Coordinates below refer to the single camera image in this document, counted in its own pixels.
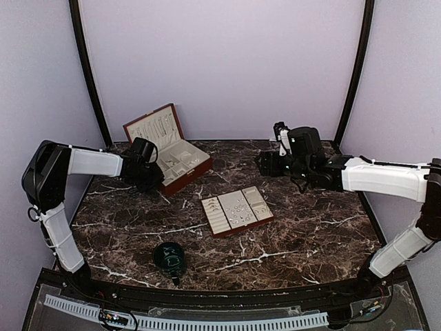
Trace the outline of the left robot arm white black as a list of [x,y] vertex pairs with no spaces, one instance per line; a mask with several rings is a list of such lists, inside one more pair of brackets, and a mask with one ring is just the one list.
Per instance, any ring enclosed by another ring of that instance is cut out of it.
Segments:
[[48,247],[61,270],[72,275],[70,289],[83,301],[97,295],[90,267],[80,253],[65,213],[65,189],[72,174],[118,177],[139,192],[147,192],[164,180],[157,164],[157,146],[136,138],[121,154],[53,141],[42,141],[21,179],[30,202],[28,216],[41,225]]

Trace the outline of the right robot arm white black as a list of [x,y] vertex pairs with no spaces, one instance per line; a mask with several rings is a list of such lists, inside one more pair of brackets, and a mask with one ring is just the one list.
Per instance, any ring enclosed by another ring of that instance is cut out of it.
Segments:
[[366,157],[336,154],[326,157],[316,128],[289,129],[274,125],[279,150],[260,152],[255,158],[263,176],[288,176],[298,185],[335,192],[373,192],[421,203],[419,217],[391,243],[367,259],[351,285],[352,294],[366,299],[378,280],[440,241],[440,160],[430,163],[389,163]]

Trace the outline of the red jewelry box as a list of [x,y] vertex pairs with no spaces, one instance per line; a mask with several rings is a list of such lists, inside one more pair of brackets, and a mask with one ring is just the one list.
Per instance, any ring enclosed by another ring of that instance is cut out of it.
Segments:
[[185,140],[173,103],[126,123],[123,128],[130,143],[140,137],[158,148],[151,160],[155,160],[163,171],[165,178],[160,189],[168,197],[213,167],[208,153]]

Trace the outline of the dark green glass mug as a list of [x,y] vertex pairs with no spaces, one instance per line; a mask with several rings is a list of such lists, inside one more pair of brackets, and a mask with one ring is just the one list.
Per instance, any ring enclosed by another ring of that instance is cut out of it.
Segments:
[[184,249],[176,242],[160,243],[155,247],[152,258],[155,266],[170,278],[175,286],[179,286],[186,270]]

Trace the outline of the red jewelry tray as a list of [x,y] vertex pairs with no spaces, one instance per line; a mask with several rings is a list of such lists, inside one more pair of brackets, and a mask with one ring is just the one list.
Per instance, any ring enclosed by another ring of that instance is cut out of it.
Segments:
[[256,186],[201,201],[214,238],[242,232],[274,220]]

